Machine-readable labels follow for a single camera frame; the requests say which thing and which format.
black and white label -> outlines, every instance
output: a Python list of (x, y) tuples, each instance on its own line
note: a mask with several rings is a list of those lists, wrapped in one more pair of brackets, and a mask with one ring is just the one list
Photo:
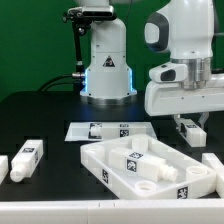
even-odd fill
[(109, 183), (109, 174), (106, 170), (102, 170), (102, 179), (105, 183)]
[(197, 128), (197, 126), (195, 124), (187, 124), (186, 127), (187, 128)]
[(120, 138), (129, 136), (129, 130), (120, 130)]
[(113, 62), (110, 55), (108, 56), (108, 58), (104, 62), (103, 67), (115, 67), (114, 62)]
[(177, 191), (177, 199), (187, 199), (188, 197), (188, 187), (183, 187)]
[(120, 124), (120, 138), (129, 136), (129, 124)]
[(127, 170), (136, 173), (137, 172), (137, 162), (131, 159), (127, 159)]
[(96, 136), (96, 135), (91, 135), (91, 128), (93, 128), (93, 127), (102, 127), (102, 123), (90, 123), (90, 125), (89, 125), (89, 136), (88, 136), (88, 138), (89, 139), (102, 139), (102, 137), (101, 136)]
[(129, 157), (132, 157), (134, 159), (140, 159), (143, 155), (137, 152), (133, 152)]
[(24, 148), (23, 153), (32, 153), (35, 150), (35, 148)]
[(129, 128), (129, 124), (120, 124), (121, 128)]
[(35, 153), (35, 164), (38, 162), (39, 158), (38, 158), (38, 152), (36, 151)]

white cylinder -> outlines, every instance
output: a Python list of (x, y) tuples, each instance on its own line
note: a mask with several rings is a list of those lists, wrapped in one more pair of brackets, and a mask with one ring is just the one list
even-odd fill
[(14, 182), (20, 182), (23, 178), (28, 176), (28, 172), (28, 167), (22, 164), (16, 165), (10, 173), (10, 177)]
[(87, 150), (89, 153), (93, 154), (94, 157), (99, 159), (101, 162), (105, 160), (105, 147), (99, 144), (87, 145)]
[(135, 184), (135, 190), (140, 194), (151, 194), (156, 190), (156, 184), (151, 181), (139, 181)]
[(148, 151), (148, 138), (139, 136), (132, 138), (132, 150), (139, 153), (145, 153)]
[(162, 165), (160, 167), (160, 177), (164, 180), (169, 180), (174, 182), (177, 179), (178, 171), (172, 166)]
[(208, 174), (208, 170), (204, 166), (189, 166), (186, 169), (186, 180), (196, 180)]

white cap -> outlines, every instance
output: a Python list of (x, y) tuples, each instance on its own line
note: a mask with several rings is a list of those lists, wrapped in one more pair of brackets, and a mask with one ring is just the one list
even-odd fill
[(178, 176), (178, 170), (168, 165), (161, 165), (161, 176), (164, 180), (176, 181)]
[(27, 169), (24, 165), (15, 166), (10, 172), (10, 177), (14, 182), (20, 182), (24, 177), (26, 177)]

white bottle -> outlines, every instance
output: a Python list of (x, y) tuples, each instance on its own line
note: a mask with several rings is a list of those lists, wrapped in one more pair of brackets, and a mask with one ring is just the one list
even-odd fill
[(11, 179), (20, 182), (25, 177), (31, 177), (42, 156), (43, 141), (27, 140), (12, 160)]
[(143, 122), (104, 122), (95, 123), (90, 128), (91, 137), (114, 139), (134, 134), (146, 134), (148, 126)]
[(117, 147), (109, 154), (109, 166), (158, 182), (160, 179), (175, 181), (178, 170), (166, 164), (160, 157), (141, 154), (134, 150)]

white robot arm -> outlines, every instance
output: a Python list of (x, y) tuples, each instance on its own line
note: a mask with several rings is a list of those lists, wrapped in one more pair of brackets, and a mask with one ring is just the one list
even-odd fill
[[(96, 104), (122, 104), (134, 99), (132, 70), (126, 63), (126, 27), (110, 3), (130, 0), (77, 0), (79, 7), (68, 10), (76, 45), (77, 72), (85, 72), (83, 101)], [(91, 29), (91, 64), (84, 69), (79, 36)]]
[[(205, 133), (180, 114), (224, 110), (224, 74), (212, 74), (212, 40), (217, 31), (213, 0), (171, 0), (153, 13), (145, 26), (145, 39), (154, 52), (170, 52), (170, 62), (149, 72), (145, 110), (151, 116), (174, 115), (178, 129), (187, 133)], [(203, 140), (194, 146), (204, 146)]]

